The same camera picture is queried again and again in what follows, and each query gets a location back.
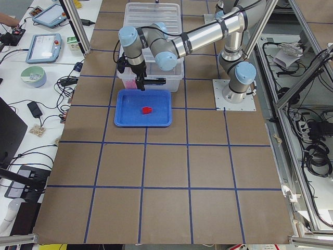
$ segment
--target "pink object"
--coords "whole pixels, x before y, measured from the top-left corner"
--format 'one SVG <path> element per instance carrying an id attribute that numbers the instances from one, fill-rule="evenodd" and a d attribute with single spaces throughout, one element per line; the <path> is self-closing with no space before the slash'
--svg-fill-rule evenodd
<path id="1" fill-rule="evenodd" d="M 152 112 L 152 108 L 151 107 L 143 107 L 142 108 L 142 114 L 146 115 Z"/>

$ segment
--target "blue joint cap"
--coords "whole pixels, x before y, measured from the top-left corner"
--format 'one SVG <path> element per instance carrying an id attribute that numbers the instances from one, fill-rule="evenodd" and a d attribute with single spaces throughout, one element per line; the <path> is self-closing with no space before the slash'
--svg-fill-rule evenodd
<path id="1" fill-rule="evenodd" d="M 223 10 L 221 10 L 221 11 L 215 13 L 215 18 L 216 18 L 216 19 L 220 19 L 220 18 L 222 18 L 223 16 L 224 16 L 224 12 L 223 12 Z"/>
<path id="2" fill-rule="evenodd" d="M 167 27 L 165 26 L 165 24 L 164 24 L 164 22 L 155 22 L 154 24 L 156 24 L 162 31 L 164 31 L 164 32 L 168 32 L 168 29 L 167 29 Z M 167 34 L 164 34 L 164 37 L 165 37 L 165 39 L 167 39 L 168 38 L 168 35 Z"/>
<path id="3" fill-rule="evenodd" d="M 123 47 L 132 45 L 137 38 L 137 30 L 133 26 L 124 26 L 118 32 L 120 44 Z"/>
<path id="4" fill-rule="evenodd" d="M 255 76 L 257 75 L 257 71 L 252 64 L 248 63 L 247 61 L 242 61 L 237 64 L 235 75 L 240 83 L 249 85 L 254 81 Z"/>
<path id="5" fill-rule="evenodd" d="M 156 55 L 155 61 L 158 67 L 163 71 L 170 71 L 177 65 L 177 57 L 175 54 L 164 51 Z"/>

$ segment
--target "person's arm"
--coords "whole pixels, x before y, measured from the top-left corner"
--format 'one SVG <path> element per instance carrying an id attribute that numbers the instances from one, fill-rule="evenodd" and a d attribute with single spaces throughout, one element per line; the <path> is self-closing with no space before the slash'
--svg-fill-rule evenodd
<path id="1" fill-rule="evenodd" d="M 19 20 L 0 12 L 0 23 L 3 23 L 10 27 L 16 27 L 19 24 L 19 22 L 20 22 Z"/>

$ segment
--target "white box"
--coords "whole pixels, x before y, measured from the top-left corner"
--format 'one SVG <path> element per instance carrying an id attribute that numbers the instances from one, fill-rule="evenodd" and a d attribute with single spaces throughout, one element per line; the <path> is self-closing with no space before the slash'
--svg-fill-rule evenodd
<path id="1" fill-rule="evenodd" d="M 154 22 L 164 22 L 168 33 L 181 34 L 181 10 L 178 4 L 155 4 L 155 3 L 128 3 L 126 4 L 124 26 L 149 26 Z M 183 58 L 178 59 L 178 64 L 171 71 L 162 71 L 155 63 L 155 59 L 149 48 L 143 49 L 143 56 L 147 64 L 147 77 L 145 79 L 165 78 L 165 85 L 145 85 L 145 89 L 169 90 L 176 92 L 181 79 L 184 77 Z M 122 79 L 126 89 L 136 89 L 135 77 L 129 67 L 123 74 L 117 71 L 117 76 Z"/>

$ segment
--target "round green container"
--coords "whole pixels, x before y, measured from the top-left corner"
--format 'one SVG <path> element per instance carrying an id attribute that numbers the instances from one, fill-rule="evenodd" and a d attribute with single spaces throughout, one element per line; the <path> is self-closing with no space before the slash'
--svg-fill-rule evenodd
<path id="1" fill-rule="evenodd" d="M 31 66 L 21 73 L 21 79 L 26 84 L 38 88 L 45 84 L 46 73 L 40 66 Z"/>

